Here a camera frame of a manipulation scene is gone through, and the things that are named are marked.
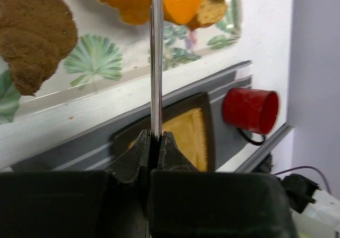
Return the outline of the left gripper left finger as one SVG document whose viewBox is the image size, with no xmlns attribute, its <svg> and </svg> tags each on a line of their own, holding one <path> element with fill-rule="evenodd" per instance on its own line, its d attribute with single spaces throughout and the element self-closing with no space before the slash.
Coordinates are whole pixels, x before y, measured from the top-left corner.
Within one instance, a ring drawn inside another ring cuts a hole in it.
<svg viewBox="0 0 340 238">
<path fill-rule="evenodd" d="M 142 130 L 132 147 L 106 169 L 118 182 L 144 184 L 148 176 L 150 132 Z"/>
</svg>

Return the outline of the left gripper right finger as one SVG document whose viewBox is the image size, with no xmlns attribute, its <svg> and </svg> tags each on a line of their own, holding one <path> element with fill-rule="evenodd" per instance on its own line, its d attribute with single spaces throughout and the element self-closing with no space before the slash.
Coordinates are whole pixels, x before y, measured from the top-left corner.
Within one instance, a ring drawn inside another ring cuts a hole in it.
<svg viewBox="0 0 340 238">
<path fill-rule="evenodd" d="M 158 169 L 164 171 L 199 170 L 181 153 L 172 132 L 164 132 L 158 157 Z"/>
</svg>

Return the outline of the metal serving tongs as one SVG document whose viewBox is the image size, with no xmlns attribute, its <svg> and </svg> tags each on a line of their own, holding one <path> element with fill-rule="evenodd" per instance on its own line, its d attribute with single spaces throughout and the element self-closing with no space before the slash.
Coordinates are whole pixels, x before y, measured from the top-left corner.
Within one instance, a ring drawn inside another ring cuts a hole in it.
<svg viewBox="0 0 340 238">
<path fill-rule="evenodd" d="M 163 0 L 151 0 L 150 7 L 150 78 L 151 135 L 162 137 L 162 72 L 163 72 Z"/>
</svg>

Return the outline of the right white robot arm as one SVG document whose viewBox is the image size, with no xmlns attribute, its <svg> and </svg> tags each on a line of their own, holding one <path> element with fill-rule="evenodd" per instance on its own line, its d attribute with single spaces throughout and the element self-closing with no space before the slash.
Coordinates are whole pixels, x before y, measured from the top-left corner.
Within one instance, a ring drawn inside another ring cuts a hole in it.
<svg viewBox="0 0 340 238">
<path fill-rule="evenodd" d="M 300 174 L 281 180 L 299 237 L 339 237 L 339 200 Z"/>
</svg>

